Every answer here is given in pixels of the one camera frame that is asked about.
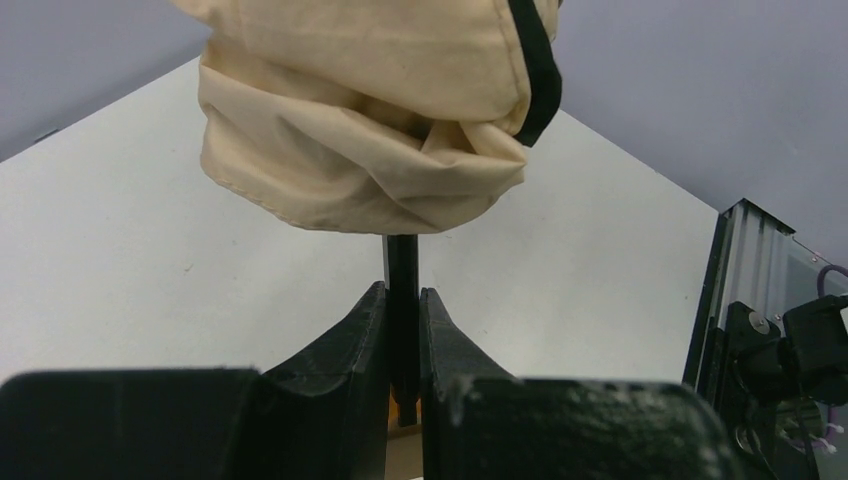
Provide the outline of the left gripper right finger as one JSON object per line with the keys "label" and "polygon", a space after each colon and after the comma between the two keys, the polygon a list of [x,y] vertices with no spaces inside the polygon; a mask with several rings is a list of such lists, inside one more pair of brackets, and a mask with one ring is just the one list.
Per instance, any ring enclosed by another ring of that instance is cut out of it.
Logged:
{"label": "left gripper right finger", "polygon": [[742,479],[724,425],[679,384],[513,376],[419,300],[427,479]]}

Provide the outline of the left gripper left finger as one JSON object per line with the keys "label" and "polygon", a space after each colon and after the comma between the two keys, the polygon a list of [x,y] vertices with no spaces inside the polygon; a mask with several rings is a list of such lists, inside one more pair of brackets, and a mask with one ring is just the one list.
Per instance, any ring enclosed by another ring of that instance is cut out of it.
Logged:
{"label": "left gripper left finger", "polygon": [[379,479],[386,291],[252,368],[41,371],[1,388],[5,479]]}

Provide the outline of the beige patterned umbrella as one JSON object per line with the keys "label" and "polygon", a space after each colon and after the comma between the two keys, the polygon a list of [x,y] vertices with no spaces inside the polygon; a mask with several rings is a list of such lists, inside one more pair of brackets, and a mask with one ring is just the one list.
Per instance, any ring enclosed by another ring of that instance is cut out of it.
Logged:
{"label": "beige patterned umbrella", "polygon": [[207,26],[200,153],[304,230],[383,240],[389,403],[423,429],[418,239],[486,213],[554,119],[557,1],[181,1]]}

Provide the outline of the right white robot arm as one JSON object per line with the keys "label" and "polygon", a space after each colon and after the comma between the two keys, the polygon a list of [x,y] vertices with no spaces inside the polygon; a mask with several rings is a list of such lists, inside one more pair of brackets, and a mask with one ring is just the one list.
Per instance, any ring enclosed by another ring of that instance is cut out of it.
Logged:
{"label": "right white robot arm", "polygon": [[740,384],[763,404],[808,397],[828,406],[847,403],[845,296],[826,295],[783,315],[784,334],[742,351]]}

